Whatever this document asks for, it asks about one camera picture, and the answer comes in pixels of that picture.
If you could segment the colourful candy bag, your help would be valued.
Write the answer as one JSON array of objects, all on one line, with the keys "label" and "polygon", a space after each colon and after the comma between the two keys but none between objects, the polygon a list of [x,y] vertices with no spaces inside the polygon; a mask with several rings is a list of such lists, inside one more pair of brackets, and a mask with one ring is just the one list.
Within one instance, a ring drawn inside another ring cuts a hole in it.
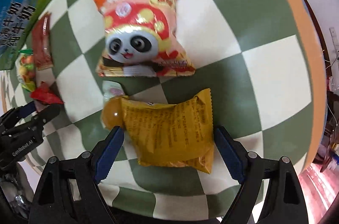
[{"label": "colourful candy bag", "polygon": [[36,67],[33,49],[20,50],[18,59],[18,80],[24,89],[33,92],[36,89]]}]

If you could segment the yellow snack bag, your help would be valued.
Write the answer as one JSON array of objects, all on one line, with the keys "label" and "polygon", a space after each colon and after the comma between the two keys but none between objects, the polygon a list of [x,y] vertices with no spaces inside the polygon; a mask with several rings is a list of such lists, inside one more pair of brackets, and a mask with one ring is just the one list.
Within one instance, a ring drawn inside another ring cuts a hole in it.
[{"label": "yellow snack bag", "polygon": [[125,128],[143,167],[192,167],[210,174],[214,160],[210,89],[179,104],[121,99]]}]

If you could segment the small red snack packet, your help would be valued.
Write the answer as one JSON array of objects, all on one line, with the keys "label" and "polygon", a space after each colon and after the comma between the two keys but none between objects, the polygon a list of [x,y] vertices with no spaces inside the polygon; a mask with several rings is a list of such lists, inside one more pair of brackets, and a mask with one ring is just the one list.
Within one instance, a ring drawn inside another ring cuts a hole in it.
[{"label": "small red snack packet", "polygon": [[41,84],[30,94],[30,97],[44,105],[58,104],[64,102],[49,88],[49,85],[42,81]]}]

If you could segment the orange jelly cup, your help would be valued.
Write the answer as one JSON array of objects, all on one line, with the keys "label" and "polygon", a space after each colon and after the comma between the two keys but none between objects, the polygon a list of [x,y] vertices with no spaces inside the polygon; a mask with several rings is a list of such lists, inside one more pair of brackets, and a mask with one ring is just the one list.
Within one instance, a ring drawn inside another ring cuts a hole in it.
[{"label": "orange jelly cup", "polygon": [[113,97],[103,107],[101,121],[107,130],[111,130],[115,126],[119,126],[122,129],[125,127],[121,99],[122,97]]}]

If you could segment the green checkered table mat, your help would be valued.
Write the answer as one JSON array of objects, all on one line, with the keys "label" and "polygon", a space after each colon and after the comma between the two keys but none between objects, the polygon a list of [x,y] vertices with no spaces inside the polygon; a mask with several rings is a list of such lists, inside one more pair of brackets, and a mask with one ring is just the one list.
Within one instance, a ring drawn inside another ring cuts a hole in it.
[{"label": "green checkered table mat", "polygon": [[[54,66],[39,71],[64,101],[27,160],[42,172],[51,156],[77,157],[105,138],[104,22],[93,0],[51,0]],[[125,93],[153,103],[181,103],[209,88],[214,122],[259,156],[290,158],[297,173],[318,148],[326,116],[322,50],[303,0],[177,0],[177,38],[196,71],[189,77],[118,77]],[[18,80],[17,58],[3,71],[8,108],[31,98]]]}]

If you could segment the orange panda snack bag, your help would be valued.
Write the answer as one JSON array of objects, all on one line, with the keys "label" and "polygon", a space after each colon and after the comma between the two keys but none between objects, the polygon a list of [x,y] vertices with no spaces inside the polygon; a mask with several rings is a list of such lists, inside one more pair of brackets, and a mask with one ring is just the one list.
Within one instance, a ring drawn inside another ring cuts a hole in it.
[{"label": "orange panda snack bag", "polygon": [[176,37],[176,0],[94,0],[103,16],[101,77],[190,76],[195,67]]}]

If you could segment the dark red snack packet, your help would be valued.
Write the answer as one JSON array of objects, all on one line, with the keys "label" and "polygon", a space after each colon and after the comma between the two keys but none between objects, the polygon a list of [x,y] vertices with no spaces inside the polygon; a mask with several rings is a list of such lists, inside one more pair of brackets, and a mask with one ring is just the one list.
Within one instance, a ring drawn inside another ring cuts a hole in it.
[{"label": "dark red snack packet", "polygon": [[51,13],[45,13],[32,30],[32,49],[36,68],[41,71],[53,67],[50,46]]}]

